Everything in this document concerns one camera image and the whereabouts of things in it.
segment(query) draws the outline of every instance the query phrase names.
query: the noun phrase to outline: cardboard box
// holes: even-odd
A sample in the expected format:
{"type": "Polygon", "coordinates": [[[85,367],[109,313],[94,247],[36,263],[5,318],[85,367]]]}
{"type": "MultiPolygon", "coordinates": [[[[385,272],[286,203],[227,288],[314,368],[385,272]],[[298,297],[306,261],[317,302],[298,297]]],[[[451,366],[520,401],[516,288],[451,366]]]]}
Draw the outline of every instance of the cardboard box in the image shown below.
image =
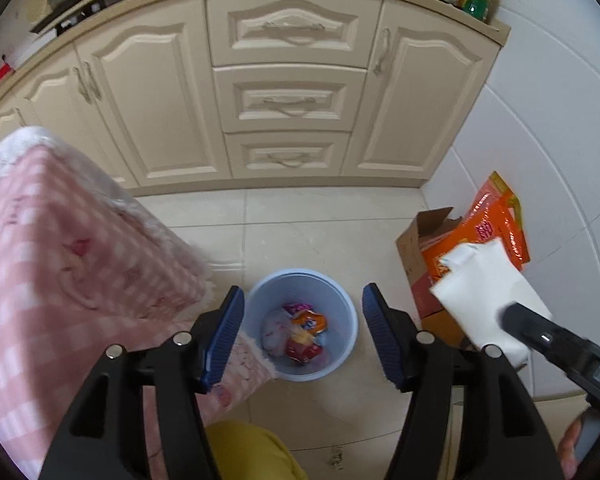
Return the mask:
{"type": "Polygon", "coordinates": [[[445,207],[419,212],[395,244],[398,247],[404,272],[407,273],[407,280],[423,329],[437,335],[449,345],[458,346],[464,339],[464,334],[429,291],[433,280],[420,253],[420,245],[423,242],[451,231],[462,221],[461,218],[448,218],[452,209],[452,207],[445,207]]]}

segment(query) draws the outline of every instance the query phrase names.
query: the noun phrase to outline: drawer handle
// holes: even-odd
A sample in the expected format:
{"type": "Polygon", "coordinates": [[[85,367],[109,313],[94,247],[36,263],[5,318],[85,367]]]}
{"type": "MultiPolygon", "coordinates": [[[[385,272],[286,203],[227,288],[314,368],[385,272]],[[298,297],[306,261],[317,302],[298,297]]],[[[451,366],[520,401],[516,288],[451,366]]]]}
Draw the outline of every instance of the drawer handle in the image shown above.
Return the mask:
{"type": "Polygon", "coordinates": [[[100,88],[98,88],[98,84],[96,83],[96,78],[93,76],[93,72],[91,71],[91,65],[86,61],[83,62],[84,69],[87,72],[87,76],[89,77],[89,88],[93,92],[93,95],[96,96],[96,99],[100,101],[102,99],[102,92],[100,92],[100,88]]]}
{"type": "Polygon", "coordinates": [[[391,44],[391,31],[388,28],[385,28],[382,31],[382,52],[378,57],[378,61],[376,61],[376,66],[374,67],[374,74],[379,75],[382,72],[382,63],[386,59],[386,55],[389,53],[389,46],[391,44]]]}
{"type": "Polygon", "coordinates": [[[299,155],[294,156],[293,158],[281,158],[279,155],[275,153],[267,153],[267,158],[285,166],[286,168],[299,168],[302,166],[306,160],[309,158],[308,153],[299,153],[299,155]]]}
{"type": "Polygon", "coordinates": [[[275,110],[277,112],[280,112],[281,114],[285,114],[287,117],[300,117],[307,113],[309,110],[307,110],[306,108],[300,110],[285,110],[285,107],[316,104],[315,97],[303,97],[301,99],[295,99],[293,101],[286,99],[277,99],[275,97],[265,97],[262,100],[262,102],[264,104],[268,104],[270,110],[275,110]]]}
{"type": "Polygon", "coordinates": [[[301,99],[294,99],[293,101],[289,101],[287,99],[278,99],[276,97],[265,97],[262,102],[268,105],[276,106],[309,105],[315,104],[315,97],[303,97],[301,99]]]}
{"type": "Polygon", "coordinates": [[[89,95],[89,92],[87,92],[87,87],[84,85],[84,81],[82,80],[82,74],[80,74],[80,70],[78,70],[78,67],[75,66],[74,75],[78,83],[78,93],[82,97],[84,97],[84,100],[87,101],[88,104],[91,104],[91,96],[89,95]]]}
{"type": "Polygon", "coordinates": [[[265,22],[262,24],[264,30],[275,30],[277,32],[324,32],[326,27],[321,23],[310,23],[309,25],[293,25],[291,23],[265,22]]]}

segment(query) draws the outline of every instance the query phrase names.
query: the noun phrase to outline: pink blanket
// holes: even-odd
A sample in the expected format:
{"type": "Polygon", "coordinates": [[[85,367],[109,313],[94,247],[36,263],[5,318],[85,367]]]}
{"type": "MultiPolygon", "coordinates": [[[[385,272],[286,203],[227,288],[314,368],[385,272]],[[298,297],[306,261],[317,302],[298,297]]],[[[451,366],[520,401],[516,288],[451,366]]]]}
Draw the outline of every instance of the pink blanket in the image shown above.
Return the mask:
{"type": "MultiPolygon", "coordinates": [[[[157,346],[210,299],[195,250],[71,147],[41,128],[0,144],[0,441],[37,478],[58,424],[112,343],[157,346]]],[[[198,396],[205,423],[272,378],[238,334],[221,383],[198,396]]],[[[164,478],[154,399],[145,399],[154,478],[164,478]]]]}

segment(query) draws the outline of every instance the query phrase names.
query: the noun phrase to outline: metal bolt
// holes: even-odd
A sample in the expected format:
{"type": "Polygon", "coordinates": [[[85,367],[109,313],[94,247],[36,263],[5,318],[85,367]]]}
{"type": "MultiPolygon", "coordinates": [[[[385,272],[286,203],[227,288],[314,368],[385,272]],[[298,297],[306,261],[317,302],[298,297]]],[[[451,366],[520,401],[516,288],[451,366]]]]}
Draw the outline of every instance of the metal bolt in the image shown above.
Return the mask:
{"type": "Polygon", "coordinates": [[[502,350],[498,348],[496,345],[487,345],[484,348],[484,353],[487,354],[491,359],[497,359],[501,357],[502,350]]]}
{"type": "Polygon", "coordinates": [[[416,334],[416,339],[420,344],[430,345],[436,340],[436,336],[434,336],[431,332],[422,331],[416,334]]]}
{"type": "Polygon", "coordinates": [[[191,334],[189,332],[178,332],[173,336],[173,342],[178,346],[184,346],[191,343],[191,334]]]}
{"type": "Polygon", "coordinates": [[[122,355],[124,350],[125,349],[120,345],[111,345],[104,351],[104,353],[109,359],[117,359],[122,355]]]}

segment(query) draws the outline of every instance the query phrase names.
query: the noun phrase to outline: yellow cushion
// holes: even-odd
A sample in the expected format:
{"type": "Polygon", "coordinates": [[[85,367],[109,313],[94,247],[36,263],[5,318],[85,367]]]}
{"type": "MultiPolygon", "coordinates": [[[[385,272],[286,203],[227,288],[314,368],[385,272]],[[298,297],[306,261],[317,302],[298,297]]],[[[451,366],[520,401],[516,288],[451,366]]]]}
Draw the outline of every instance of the yellow cushion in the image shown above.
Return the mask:
{"type": "Polygon", "coordinates": [[[225,420],[206,428],[222,480],[308,480],[291,452],[273,433],[225,420]]]}

